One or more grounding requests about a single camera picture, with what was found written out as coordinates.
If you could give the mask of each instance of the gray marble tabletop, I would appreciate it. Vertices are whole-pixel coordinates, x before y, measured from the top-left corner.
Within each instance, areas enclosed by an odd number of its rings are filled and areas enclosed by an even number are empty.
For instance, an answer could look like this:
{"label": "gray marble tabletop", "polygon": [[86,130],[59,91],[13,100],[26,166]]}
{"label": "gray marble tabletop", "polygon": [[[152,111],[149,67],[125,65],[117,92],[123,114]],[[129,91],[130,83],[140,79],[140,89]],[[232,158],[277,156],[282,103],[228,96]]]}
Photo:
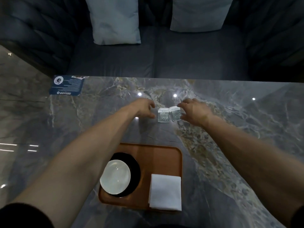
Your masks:
{"label": "gray marble tabletop", "polygon": [[[135,100],[139,92],[155,101],[155,113],[186,97],[197,98],[227,122],[304,161],[303,84],[87,77],[80,96],[52,95],[45,103],[8,101],[1,105],[0,149],[13,151],[0,153],[0,184],[5,185],[0,189],[2,203],[16,197],[77,135]],[[103,205],[97,198],[97,184],[72,227],[151,227],[164,223],[283,227],[201,128],[183,121],[134,119],[122,141],[175,146],[182,151],[182,212]]]}

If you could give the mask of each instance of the orange tray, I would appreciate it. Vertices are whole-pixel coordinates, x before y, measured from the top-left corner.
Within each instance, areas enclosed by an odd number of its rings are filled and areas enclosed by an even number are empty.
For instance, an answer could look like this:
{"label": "orange tray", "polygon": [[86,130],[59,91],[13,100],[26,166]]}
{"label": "orange tray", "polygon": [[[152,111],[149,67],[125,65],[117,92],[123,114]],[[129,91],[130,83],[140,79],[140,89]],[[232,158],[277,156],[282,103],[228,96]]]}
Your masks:
{"label": "orange tray", "polygon": [[140,181],[131,194],[122,198],[107,194],[100,186],[98,197],[104,204],[151,209],[148,202],[151,174],[182,177],[183,158],[180,149],[176,147],[120,143],[115,153],[119,152],[128,153],[136,159],[141,171]]}

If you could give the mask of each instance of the light blue pillow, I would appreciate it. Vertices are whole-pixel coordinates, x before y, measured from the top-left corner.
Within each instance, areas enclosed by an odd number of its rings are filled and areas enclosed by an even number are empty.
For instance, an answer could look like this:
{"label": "light blue pillow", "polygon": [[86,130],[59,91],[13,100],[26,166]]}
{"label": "light blue pillow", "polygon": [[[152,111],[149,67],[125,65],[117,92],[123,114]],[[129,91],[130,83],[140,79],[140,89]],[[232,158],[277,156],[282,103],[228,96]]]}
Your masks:
{"label": "light blue pillow", "polygon": [[140,44],[138,0],[86,0],[97,45]]}
{"label": "light blue pillow", "polygon": [[233,0],[173,0],[170,30],[206,32],[221,29]]}

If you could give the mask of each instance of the black plate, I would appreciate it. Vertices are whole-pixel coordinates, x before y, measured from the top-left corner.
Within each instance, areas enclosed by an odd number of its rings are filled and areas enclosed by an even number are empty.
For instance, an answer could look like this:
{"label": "black plate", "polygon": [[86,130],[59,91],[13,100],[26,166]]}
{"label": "black plate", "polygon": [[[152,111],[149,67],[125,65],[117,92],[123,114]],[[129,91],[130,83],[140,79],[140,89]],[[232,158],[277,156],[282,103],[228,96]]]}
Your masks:
{"label": "black plate", "polygon": [[118,197],[118,198],[125,197],[125,196],[131,194],[139,184],[139,181],[140,181],[140,167],[139,167],[139,164],[135,160],[135,158],[128,153],[115,153],[112,156],[111,160],[121,160],[124,163],[126,163],[129,167],[129,169],[130,169],[131,179],[130,179],[130,183],[127,186],[127,188],[123,192],[121,192],[120,194],[115,194],[115,195],[110,194],[110,195],[112,195],[114,197]]}

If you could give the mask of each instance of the white napkin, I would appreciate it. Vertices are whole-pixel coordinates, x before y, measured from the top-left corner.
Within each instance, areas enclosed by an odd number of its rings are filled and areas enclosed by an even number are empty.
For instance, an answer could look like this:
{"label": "white napkin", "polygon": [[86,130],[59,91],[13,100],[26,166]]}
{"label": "white napkin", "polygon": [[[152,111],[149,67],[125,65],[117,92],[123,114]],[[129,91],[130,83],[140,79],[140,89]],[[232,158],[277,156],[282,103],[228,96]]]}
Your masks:
{"label": "white napkin", "polygon": [[181,211],[181,177],[152,174],[149,204],[154,209]]}

